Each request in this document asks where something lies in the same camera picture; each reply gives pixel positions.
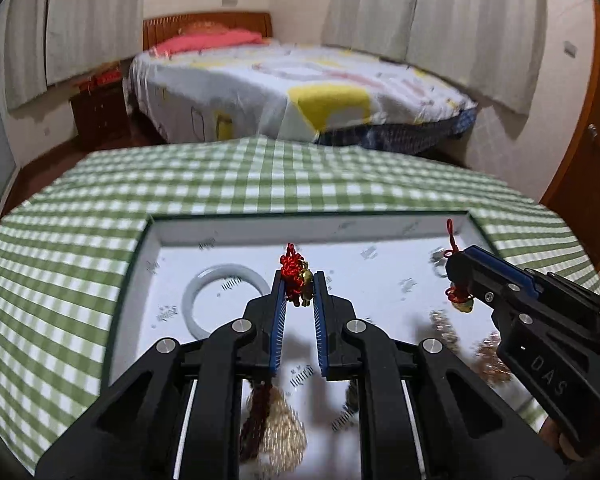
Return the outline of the person's hand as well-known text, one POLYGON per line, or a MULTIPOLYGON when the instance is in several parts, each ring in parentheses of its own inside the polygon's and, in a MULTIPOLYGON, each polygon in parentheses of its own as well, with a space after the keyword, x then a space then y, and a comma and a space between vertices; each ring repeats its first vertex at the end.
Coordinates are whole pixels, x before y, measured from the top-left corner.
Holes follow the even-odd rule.
POLYGON ((567 460, 580 462, 583 457, 573 448, 567 437, 559 429, 553 419, 547 417, 539 431, 541 439, 556 453, 562 454, 567 460))

